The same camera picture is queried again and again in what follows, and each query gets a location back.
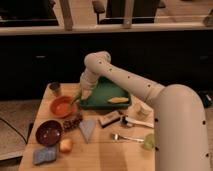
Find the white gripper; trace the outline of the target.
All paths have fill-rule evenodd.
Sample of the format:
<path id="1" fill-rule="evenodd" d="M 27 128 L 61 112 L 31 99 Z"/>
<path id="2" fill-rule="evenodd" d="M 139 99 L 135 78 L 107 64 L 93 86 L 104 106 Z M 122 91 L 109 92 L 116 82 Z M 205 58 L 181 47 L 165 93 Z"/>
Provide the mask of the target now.
<path id="1" fill-rule="evenodd" d="M 81 99 L 87 99 L 91 94 L 93 89 L 98 83 L 99 75 L 85 69 L 85 71 L 80 76 L 80 87 L 81 87 Z"/>

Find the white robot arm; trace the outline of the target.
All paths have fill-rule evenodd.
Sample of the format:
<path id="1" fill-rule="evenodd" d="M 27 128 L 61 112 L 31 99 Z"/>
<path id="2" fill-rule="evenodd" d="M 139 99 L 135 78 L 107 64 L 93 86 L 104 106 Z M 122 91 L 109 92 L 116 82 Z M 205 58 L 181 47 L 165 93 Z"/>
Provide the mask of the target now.
<path id="1" fill-rule="evenodd" d="M 104 76 L 154 109 L 155 171 L 211 171 L 205 109 L 193 89 L 163 86 L 118 68 L 106 51 L 86 55 L 84 64 L 85 98 Z"/>

